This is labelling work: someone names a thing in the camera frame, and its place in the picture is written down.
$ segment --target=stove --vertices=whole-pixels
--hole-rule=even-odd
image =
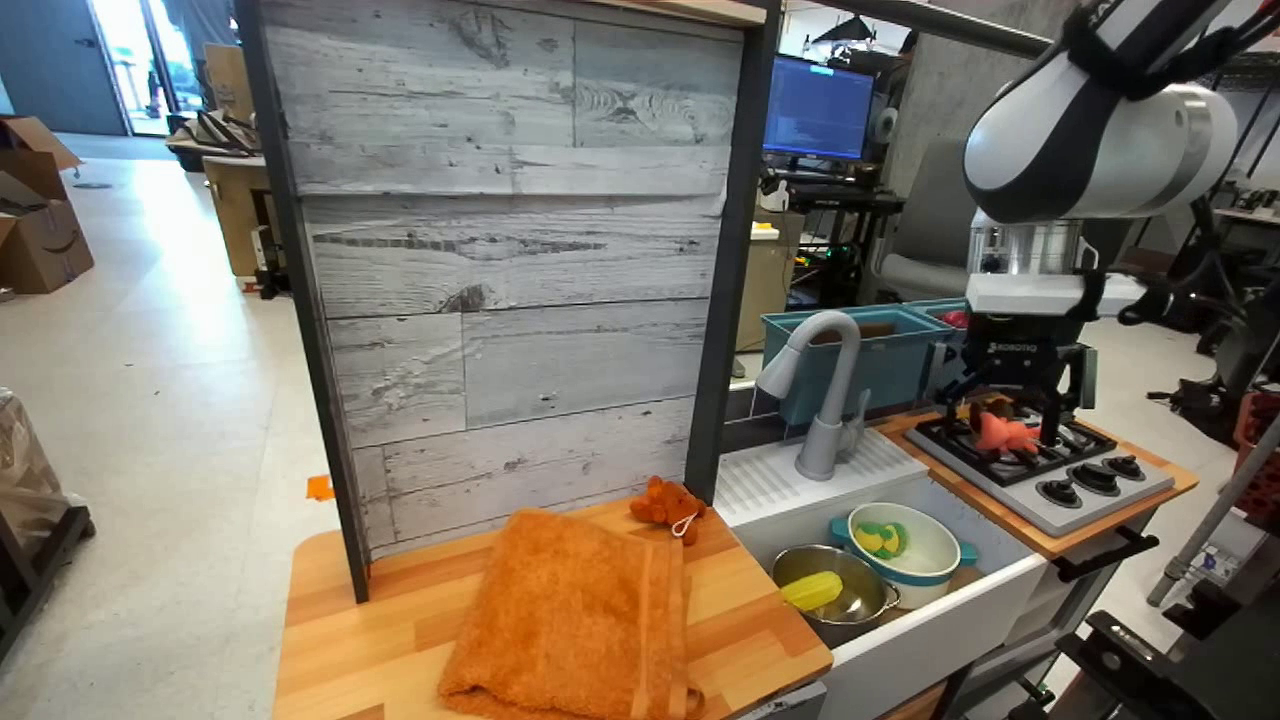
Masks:
[[[1047,537],[1067,537],[1123,505],[1171,488],[1171,477],[1115,452],[1115,438],[1077,418],[1060,423],[1052,447],[1022,455],[979,452],[971,433],[951,418],[929,418],[909,438]]]

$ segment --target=floor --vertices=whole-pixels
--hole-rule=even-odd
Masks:
[[[288,552],[331,529],[331,508],[306,499],[323,452],[292,305],[229,276],[200,175],[162,145],[74,147],[95,266],[54,297],[0,297],[0,383],[101,537],[0,669],[0,715],[270,715]],[[1231,455],[1145,394],[1214,364],[1162,326],[1093,325],[1087,341],[1103,357],[1093,416],[1203,479],[1156,514],[1163,549],[1103,597],[1171,644],[1145,597]]]

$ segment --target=gray wood panel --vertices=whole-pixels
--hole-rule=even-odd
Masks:
[[[466,317],[467,429],[690,399],[703,299]]]
[[[675,477],[690,399],[431,435],[386,447],[397,541],[473,529],[515,508],[640,492]]]
[[[329,332],[351,447],[466,429],[461,317],[331,319]]]
[[[738,40],[413,0],[271,17],[306,195],[700,195],[724,180]]]
[[[573,141],[583,147],[733,141],[742,45],[580,23]]]
[[[681,477],[742,33],[263,0],[372,555]]]
[[[730,147],[467,147],[431,141],[315,145],[299,195],[703,195]]]
[[[329,317],[711,293],[709,198],[310,198]]]

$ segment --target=orange cloth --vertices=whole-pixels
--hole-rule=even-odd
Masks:
[[[683,545],[515,510],[441,674],[456,712],[683,720]]]
[[[703,499],[696,499],[683,483],[648,477],[648,488],[634,499],[634,514],[660,529],[690,518],[683,545],[694,545],[694,518],[703,514]]]

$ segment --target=faucet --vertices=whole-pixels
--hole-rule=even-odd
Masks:
[[[807,479],[831,479],[836,461],[850,447],[850,435],[858,435],[864,423],[860,416],[852,423],[846,423],[846,394],[852,383],[858,349],[860,349],[864,332],[846,310],[816,310],[789,336],[789,343],[760,371],[760,391],[786,399],[794,391],[806,349],[819,332],[839,332],[839,360],[836,360],[824,409],[807,423],[806,447],[798,455],[798,471]]]

